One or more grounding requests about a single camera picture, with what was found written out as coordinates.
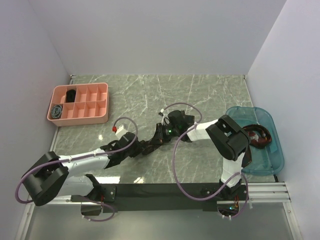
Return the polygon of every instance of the pink tray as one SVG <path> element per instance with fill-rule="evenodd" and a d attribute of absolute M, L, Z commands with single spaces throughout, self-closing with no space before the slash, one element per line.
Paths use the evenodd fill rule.
<path fill-rule="evenodd" d="M 76 90 L 75 101 L 66 102 L 66 93 Z M 59 119 L 51 116 L 55 105 L 62 106 Z M 57 126 L 102 124 L 108 121 L 108 84 L 90 83 L 56 86 L 50 102 L 47 119 Z"/>

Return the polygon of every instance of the metal frame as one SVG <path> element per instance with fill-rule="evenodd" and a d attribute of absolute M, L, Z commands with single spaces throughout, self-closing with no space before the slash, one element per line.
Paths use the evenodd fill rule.
<path fill-rule="evenodd" d="M 75 75 L 70 76 L 70 83 L 74 81 Z M 56 138 L 58 135 L 59 127 L 56 128 L 52 140 L 50 151 L 54 151 L 56 147 Z M 291 199 L 286 187 L 285 182 L 257 182 L 249 183 L 249 204 L 252 207 L 254 203 L 283 203 L 285 214 L 294 240 L 302 240 L 302 234 L 298 221 L 296 219 L 294 210 L 292 208 Z M 231 204 L 233 201 L 217 201 L 217 204 Z M 49 205 L 81 205 L 82 202 L 72 202 L 71 196 L 56 197 L 48 203 Z M 94 205 L 95 203 L 85 202 L 86 205 Z M 18 227 L 15 240 L 24 240 L 26 238 L 31 218 L 35 209 L 33 203 L 27 204 Z"/>

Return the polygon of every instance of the tabletop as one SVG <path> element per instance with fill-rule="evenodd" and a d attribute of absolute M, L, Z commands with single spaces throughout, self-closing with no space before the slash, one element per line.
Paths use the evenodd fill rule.
<path fill-rule="evenodd" d="M 116 140 L 112 126 L 119 117 L 129 117 L 138 126 L 138 139 L 153 137 L 158 112 L 176 102 L 196 106 L 203 114 L 202 123 L 218 119 L 233 106 L 252 107 L 243 75 L 77 75 L 72 84 L 107 83 L 109 119 L 103 124 L 60 127 L 55 139 L 57 155 L 73 155 L 92 151 Z M 185 110 L 199 118 L 185 105 L 169 109 Z M 131 132 L 134 126 L 123 120 Z M 90 172 L 105 183 L 174 183 L 172 151 L 174 139 L 147 156 L 128 157 L 120 165 Z M 183 183 L 217 183 L 222 174 L 223 159 L 212 141 L 179 143 L 176 172 Z M 249 182 L 274 182 L 270 176 L 246 175 Z"/>

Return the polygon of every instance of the wall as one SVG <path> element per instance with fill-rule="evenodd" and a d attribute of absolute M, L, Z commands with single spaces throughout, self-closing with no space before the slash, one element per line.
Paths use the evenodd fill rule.
<path fill-rule="evenodd" d="M 285 0 L 29 0 L 72 74 L 247 74 Z"/>
<path fill-rule="evenodd" d="M 288 191 L 305 240 L 320 228 L 320 1 L 288 0 L 249 73 L 255 106 L 273 116 Z"/>
<path fill-rule="evenodd" d="M 16 202 L 15 187 L 49 150 L 55 127 L 46 112 L 53 88 L 68 78 L 29 2 L 0 1 L 1 239 L 16 235 L 25 206 Z"/>

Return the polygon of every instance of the translucent teal container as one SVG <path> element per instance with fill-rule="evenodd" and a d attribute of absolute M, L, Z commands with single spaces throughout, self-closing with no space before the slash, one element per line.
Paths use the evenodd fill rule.
<path fill-rule="evenodd" d="M 250 146 L 252 162 L 242 169 L 243 173 L 252 175 L 274 175 L 278 174 L 285 165 L 276 126 L 271 115 L 259 107 L 230 107 L 226 114 L 229 115 L 241 127 L 250 124 L 260 124 L 266 127 L 271 136 L 272 142 L 264 149 Z"/>

